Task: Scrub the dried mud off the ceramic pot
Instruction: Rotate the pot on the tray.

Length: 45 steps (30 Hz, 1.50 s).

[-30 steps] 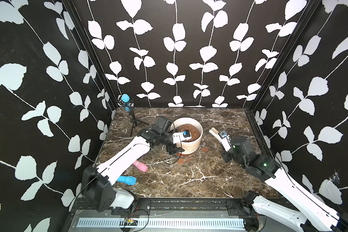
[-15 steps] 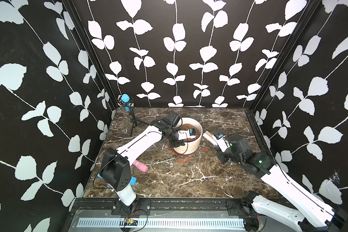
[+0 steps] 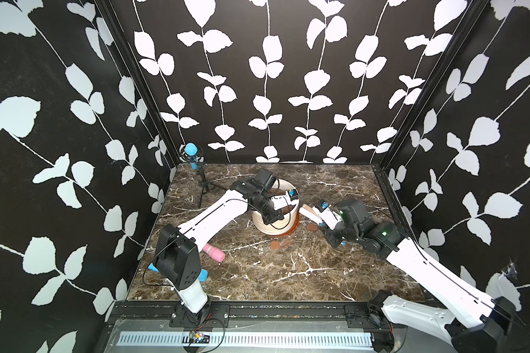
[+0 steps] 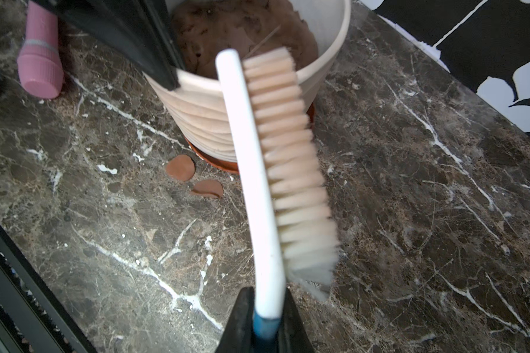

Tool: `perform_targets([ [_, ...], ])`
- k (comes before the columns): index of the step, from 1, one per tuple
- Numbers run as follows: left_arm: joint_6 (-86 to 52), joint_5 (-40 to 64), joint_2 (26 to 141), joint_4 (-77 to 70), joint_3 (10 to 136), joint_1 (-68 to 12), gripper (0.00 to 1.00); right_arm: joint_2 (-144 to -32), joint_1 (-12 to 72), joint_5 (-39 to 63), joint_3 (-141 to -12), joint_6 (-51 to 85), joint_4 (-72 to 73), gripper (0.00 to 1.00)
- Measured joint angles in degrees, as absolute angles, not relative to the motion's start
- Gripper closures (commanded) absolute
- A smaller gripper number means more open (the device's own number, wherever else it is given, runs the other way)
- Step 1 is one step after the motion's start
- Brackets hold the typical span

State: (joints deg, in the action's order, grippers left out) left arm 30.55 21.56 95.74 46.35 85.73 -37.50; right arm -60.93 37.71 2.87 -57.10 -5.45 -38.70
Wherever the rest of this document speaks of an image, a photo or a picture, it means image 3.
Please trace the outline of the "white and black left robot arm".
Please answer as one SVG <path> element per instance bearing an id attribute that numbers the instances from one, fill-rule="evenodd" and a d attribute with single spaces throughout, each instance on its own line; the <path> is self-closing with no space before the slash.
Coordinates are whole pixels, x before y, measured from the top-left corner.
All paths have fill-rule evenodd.
<path id="1" fill-rule="evenodd" d="M 250 210 L 260 213 L 265 224 L 281 220 L 283 212 L 271 197 L 271 190 L 279 185 L 272 172 L 261 169 L 252 178 L 235 181 L 198 216 L 177 227 L 168 224 L 160 231 L 152 265 L 172 283 L 190 313 L 199 315 L 209 309 L 199 280 L 200 252 L 226 225 Z"/>

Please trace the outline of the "white ceramic pot with mud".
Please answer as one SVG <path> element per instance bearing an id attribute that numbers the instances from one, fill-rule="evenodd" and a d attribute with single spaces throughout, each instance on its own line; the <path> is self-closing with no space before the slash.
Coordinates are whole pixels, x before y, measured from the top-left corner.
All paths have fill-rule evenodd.
<path id="1" fill-rule="evenodd" d="M 263 234 L 271 238 L 281 238 L 290 235 L 297 228 L 300 221 L 300 194 L 297 188 L 284 179 L 277 179 L 269 191 L 272 211 L 266 211 L 263 216 L 259 211 L 252 211 L 253 224 Z"/>

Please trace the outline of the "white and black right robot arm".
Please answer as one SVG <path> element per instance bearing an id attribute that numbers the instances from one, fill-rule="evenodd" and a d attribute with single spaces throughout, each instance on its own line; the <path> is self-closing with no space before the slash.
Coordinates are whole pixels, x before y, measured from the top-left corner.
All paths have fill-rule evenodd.
<path id="1" fill-rule="evenodd" d="M 431 307 L 379 291 L 369 303 L 373 315 L 439 338 L 457 352 L 502 351 L 515 318 L 515 306 L 507 298 L 493 298 L 468 284 L 396 224 L 375 222 L 359 200 L 336 206 L 321 201 L 313 210 L 332 247 L 359 244 L 409 275 L 443 305 Z"/>

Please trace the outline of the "terracotta saucer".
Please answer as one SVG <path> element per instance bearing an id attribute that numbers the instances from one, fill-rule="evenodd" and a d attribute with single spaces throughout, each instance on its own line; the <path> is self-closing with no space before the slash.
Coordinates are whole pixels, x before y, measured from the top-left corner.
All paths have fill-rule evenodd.
<path id="1" fill-rule="evenodd" d="M 295 231 L 299 224 L 300 216 L 296 214 L 286 214 L 283 219 L 272 224 L 265 224 L 259 213 L 252 213 L 252 219 L 255 227 L 261 233 L 269 237 L 278 238 Z"/>

